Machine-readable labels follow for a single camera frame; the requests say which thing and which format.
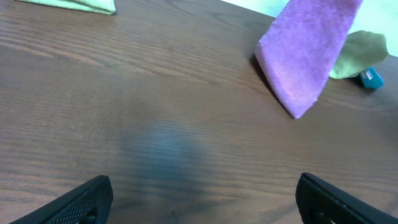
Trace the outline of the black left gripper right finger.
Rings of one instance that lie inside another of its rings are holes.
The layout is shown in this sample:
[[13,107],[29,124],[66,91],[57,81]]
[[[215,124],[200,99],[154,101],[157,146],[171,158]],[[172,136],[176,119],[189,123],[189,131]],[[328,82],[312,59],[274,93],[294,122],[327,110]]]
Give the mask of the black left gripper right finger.
[[397,224],[396,217],[308,172],[300,176],[295,199],[304,224]]

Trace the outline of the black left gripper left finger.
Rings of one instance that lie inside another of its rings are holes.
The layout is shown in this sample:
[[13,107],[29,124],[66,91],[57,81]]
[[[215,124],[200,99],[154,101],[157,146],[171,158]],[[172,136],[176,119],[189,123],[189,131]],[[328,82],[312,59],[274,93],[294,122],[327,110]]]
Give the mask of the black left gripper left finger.
[[98,175],[10,224],[105,224],[113,202],[107,175]]

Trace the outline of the purple microfiber cloth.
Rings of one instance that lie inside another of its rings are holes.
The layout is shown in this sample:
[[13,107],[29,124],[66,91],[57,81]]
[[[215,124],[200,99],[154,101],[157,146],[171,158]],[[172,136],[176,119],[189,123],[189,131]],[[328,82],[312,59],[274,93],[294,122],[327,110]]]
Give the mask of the purple microfiber cloth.
[[361,0],[290,0],[254,55],[276,98],[294,119],[318,100]]

